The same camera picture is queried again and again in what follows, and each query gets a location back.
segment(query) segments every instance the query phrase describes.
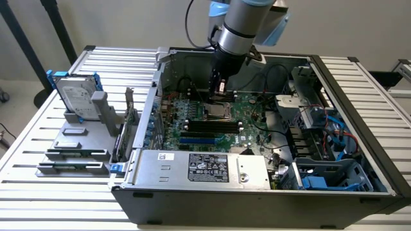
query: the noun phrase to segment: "wire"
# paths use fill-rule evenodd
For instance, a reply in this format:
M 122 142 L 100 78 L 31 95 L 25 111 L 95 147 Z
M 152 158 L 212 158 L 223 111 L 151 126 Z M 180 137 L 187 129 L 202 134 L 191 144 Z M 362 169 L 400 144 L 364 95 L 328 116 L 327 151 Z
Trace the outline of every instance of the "wire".
M 251 82 L 256 79 L 259 75 L 262 75 L 267 79 L 267 76 L 262 72 L 258 72 L 255 76 L 252 76 L 251 80 L 242 87 L 239 87 L 238 90 L 243 90 L 251 84 Z
M 294 120 L 292 120 L 292 124 L 294 124 L 294 125 L 295 125 L 295 122 L 296 122 L 296 120 L 298 120 L 298 116 L 302 115 L 303 112 L 304 112 L 308 108 L 320 107 L 320 108 L 324 109 L 324 107 L 320 106 L 319 104 L 311 104 L 311 105 L 308 105 L 308 106 L 302 106 L 302 107 L 306 107 L 306 109 L 304 109 L 303 111 L 300 111 L 300 112 L 296 113 L 296 115 L 295 115 L 295 117 L 294 117 Z
M 195 86 L 194 83 L 192 83 L 192 86 L 194 86 L 194 88 L 195 88 L 195 91 L 196 91 L 198 94 L 199 94 L 199 97 L 200 97 L 200 99 L 202 99 L 202 102 L 204 102 L 204 99 L 203 99 L 203 97 L 202 97 L 202 94 L 200 94 L 200 92 L 199 92 L 199 89 L 198 89 L 198 87 Z
M 344 136 L 348 136 L 350 138 L 354 139 L 354 141 L 355 141 L 355 152 L 358 152 L 359 151 L 359 140 L 358 140 L 358 138 L 348 132 L 344 132 L 343 134 L 344 134 Z
M 324 128 L 327 129 L 327 127 L 328 127 L 328 112 L 327 112 L 324 107 L 323 107 L 323 109 L 324 109 L 324 113 L 326 113 L 326 126 L 324 126 Z M 324 149 L 324 153 L 326 153 L 326 136 L 323 138 L 323 149 Z
M 191 38 L 190 38 L 190 34 L 188 34 L 187 21 L 188 21 L 188 12 L 190 12 L 190 9 L 191 9 L 192 2 L 194 2 L 194 0 L 190 1 L 188 7 L 187 7 L 187 11 L 186 11 L 186 19 L 184 19 L 186 36 L 187 36 L 187 39 L 188 39 L 190 44 L 191 44 L 195 48 L 206 49 L 206 48 L 210 48 L 212 45 L 210 44 L 210 45 L 203 46 L 203 47 L 195 45 L 194 42 L 192 42 L 192 40 L 191 40 Z
M 286 67 L 283 64 L 274 64 L 274 65 L 271 65 L 271 67 L 268 68 L 268 71 L 267 71 L 267 76 L 268 76 L 268 74 L 270 74 L 271 69 L 272 69 L 274 67 L 276 67 L 276 66 L 280 66 L 280 67 L 286 70 L 286 73 L 287 73 L 287 80 L 290 81 L 290 79 L 291 79 L 291 74 L 290 74 L 290 71 L 288 71 L 287 67 Z
M 183 81 L 184 79 L 188 79 L 188 80 L 192 82 L 192 79 L 191 79 L 190 76 L 183 76 L 183 77 L 180 77 L 180 78 L 179 78 L 179 81 L 178 81 L 178 86 L 176 86 L 176 88 L 175 88 L 175 91 L 176 91 L 176 92 L 180 92 L 180 91 L 179 91 L 180 83 L 182 83 L 182 81 Z
M 15 140 L 17 139 L 16 136 L 11 133 L 11 131 L 7 129 L 7 127 L 4 126 L 3 123 L 0 123 L 0 125 L 3 126 L 4 130 L 7 131 L 7 133 L 15 138 Z
M 179 93 L 176 91 L 174 91 L 170 95 L 167 95 L 166 97 L 168 98 L 168 100 L 171 100 L 174 97 L 178 97 Z
M 262 145 L 264 148 L 270 149 L 270 150 L 275 150 L 275 149 L 279 149 L 279 148 L 283 148 L 283 147 L 288 147 L 290 145 L 288 144 L 284 144 L 276 148 L 268 148 L 264 144 Z
M 254 110 L 252 110 L 252 112 L 251 112 L 251 116 L 252 116 L 254 112 L 256 112 L 256 109 L 258 109 L 256 107 L 258 107 L 258 105 L 255 106 L 255 108 L 254 108 Z M 255 120 L 254 120 L 251 117 L 250 117 L 250 119 L 251 119 L 251 123 L 252 123 L 252 125 L 256 127 L 256 129 L 259 129 L 259 130 L 262 130 L 262 131 L 267 131 L 267 132 L 276 132 L 276 133 L 282 134 L 283 136 L 286 136 L 286 133 L 284 133 L 284 132 L 260 128 L 260 127 L 256 125 Z

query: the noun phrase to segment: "green circuit board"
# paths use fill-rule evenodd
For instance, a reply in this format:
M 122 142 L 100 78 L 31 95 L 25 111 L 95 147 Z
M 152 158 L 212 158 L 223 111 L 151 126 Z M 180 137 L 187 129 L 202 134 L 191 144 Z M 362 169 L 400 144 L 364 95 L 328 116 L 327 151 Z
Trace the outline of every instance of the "green circuit board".
M 248 146 L 255 153 L 260 152 L 260 145 L 258 140 L 263 140 L 267 133 L 260 131 L 252 125 L 251 113 L 255 109 L 255 124 L 262 128 L 267 128 L 266 122 L 262 122 L 262 107 L 256 107 L 258 96 L 251 94 L 239 94 L 231 107 L 231 119 L 226 122 L 240 121 L 244 130 L 239 133 L 218 133 L 216 142 L 214 144 L 188 144 L 188 151 L 199 152 L 230 152 L 231 148 Z M 163 118 L 166 124 L 166 138 L 163 142 L 164 150 L 180 150 L 180 133 L 184 132 L 184 120 L 204 120 L 204 104 L 202 101 L 191 101 L 184 99 L 182 95 L 163 100 Z

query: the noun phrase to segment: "white wall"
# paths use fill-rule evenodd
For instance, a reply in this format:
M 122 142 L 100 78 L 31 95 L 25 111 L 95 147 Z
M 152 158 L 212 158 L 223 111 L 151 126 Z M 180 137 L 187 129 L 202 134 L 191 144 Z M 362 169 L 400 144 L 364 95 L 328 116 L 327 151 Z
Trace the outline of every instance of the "white wall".
M 184 13 L 188 0 L 59 0 L 77 54 L 85 45 L 188 46 Z M 411 0 L 288 0 L 291 20 L 278 45 L 263 51 L 356 56 L 368 69 L 388 70 L 411 59 Z M 39 0 L 9 0 L 44 69 L 69 63 Z M 196 0 L 190 34 L 206 43 L 207 0 Z M 0 78 L 36 76 L 0 18 Z

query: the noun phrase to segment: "robotic arm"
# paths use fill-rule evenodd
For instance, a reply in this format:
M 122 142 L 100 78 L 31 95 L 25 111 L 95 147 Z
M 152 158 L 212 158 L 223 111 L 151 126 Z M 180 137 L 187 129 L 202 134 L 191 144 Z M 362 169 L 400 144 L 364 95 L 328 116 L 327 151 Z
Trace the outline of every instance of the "robotic arm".
M 283 0 L 220 0 L 210 7 L 208 40 L 215 48 L 210 77 L 212 97 L 226 95 L 228 78 L 240 71 L 244 60 L 258 59 L 252 44 L 276 44 L 288 21 L 288 8 Z

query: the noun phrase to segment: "blue ram slot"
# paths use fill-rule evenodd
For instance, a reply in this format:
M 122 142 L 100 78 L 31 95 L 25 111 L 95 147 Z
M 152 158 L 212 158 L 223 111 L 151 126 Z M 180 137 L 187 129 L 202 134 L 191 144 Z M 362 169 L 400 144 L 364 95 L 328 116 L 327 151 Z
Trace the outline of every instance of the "blue ram slot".
M 215 139 L 190 139 L 190 138 L 180 138 L 180 143 L 215 144 Z

